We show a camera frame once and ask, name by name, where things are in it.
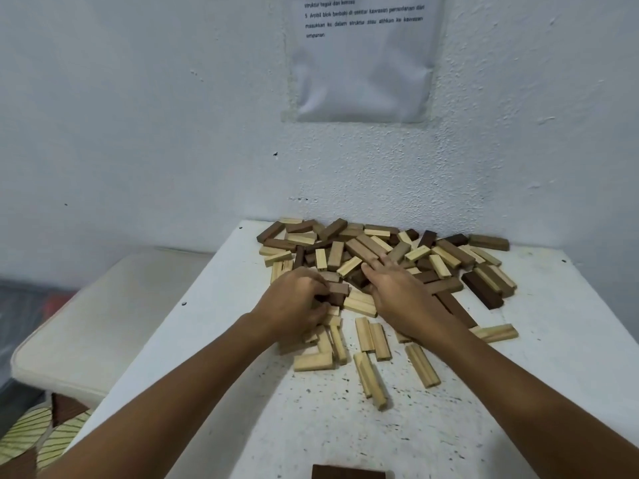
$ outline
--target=person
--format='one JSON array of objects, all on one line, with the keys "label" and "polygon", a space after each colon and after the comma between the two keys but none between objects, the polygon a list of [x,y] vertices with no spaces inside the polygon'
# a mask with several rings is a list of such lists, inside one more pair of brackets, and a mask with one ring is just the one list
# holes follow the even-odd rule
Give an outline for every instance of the person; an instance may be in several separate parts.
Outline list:
[{"label": "person", "polygon": [[[393,328],[439,356],[468,385],[542,479],[639,478],[639,450],[499,354],[450,316],[386,257],[362,270]],[[298,268],[253,311],[125,405],[41,474],[41,479],[165,477],[216,403],[264,350],[312,329],[328,312],[319,273]]]}]

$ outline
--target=textured wall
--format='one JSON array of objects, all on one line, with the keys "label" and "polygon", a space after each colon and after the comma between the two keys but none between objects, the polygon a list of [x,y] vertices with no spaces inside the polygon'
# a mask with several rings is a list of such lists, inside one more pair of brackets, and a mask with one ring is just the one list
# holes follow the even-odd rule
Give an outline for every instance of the textured wall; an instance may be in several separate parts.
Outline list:
[{"label": "textured wall", "polygon": [[3,0],[0,274],[339,215],[562,247],[639,336],[639,0],[449,0],[425,129],[282,123],[282,1]]}]

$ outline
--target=table top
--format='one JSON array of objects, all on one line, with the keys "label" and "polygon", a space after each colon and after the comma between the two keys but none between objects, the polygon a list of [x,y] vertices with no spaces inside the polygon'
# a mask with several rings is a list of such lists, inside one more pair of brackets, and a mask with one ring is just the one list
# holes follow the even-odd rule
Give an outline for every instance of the table top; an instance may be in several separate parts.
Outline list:
[{"label": "table top", "polygon": [[[238,224],[74,443],[252,309],[270,281],[255,240],[268,225]],[[480,326],[509,322],[520,333],[491,346],[639,443],[637,419],[629,419],[639,417],[634,339],[563,251],[490,252],[517,282],[515,295],[496,310],[468,289],[455,297]],[[356,314],[342,317],[352,356]],[[364,398],[352,359],[337,370],[294,373],[292,355],[271,348],[229,389],[167,477],[308,479],[314,463],[393,471],[397,479],[536,477],[443,362],[426,352],[442,384],[425,390],[404,345],[383,326],[393,359],[371,359],[388,390],[388,410]]]}]

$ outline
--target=person's left hand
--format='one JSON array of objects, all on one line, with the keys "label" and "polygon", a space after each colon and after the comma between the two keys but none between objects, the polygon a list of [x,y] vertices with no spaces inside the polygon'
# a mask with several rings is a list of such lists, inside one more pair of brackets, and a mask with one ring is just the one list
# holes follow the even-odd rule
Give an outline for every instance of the person's left hand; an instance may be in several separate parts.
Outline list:
[{"label": "person's left hand", "polygon": [[315,296],[328,293],[328,284],[320,273],[298,267],[276,279],[251,314],[266,326],[271,342],[297,338],[326,317],[330,305],[315,307],[314,303]]}]

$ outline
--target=forearm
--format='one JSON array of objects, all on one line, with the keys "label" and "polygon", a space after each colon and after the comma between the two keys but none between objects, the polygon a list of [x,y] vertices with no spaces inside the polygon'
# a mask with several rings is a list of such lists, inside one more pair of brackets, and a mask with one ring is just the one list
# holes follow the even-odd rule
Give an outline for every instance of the forearm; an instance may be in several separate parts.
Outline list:
[{"label": "forearm", "polygon": [[446,324],[429,347],[477,395],[540,477],[639,476],[639,453],[631,443],[459,323]]},{"label": "forearm", "polygon": [[125,405],[42,478],[163,478],[228,388],[270,345],[249,318]]}]

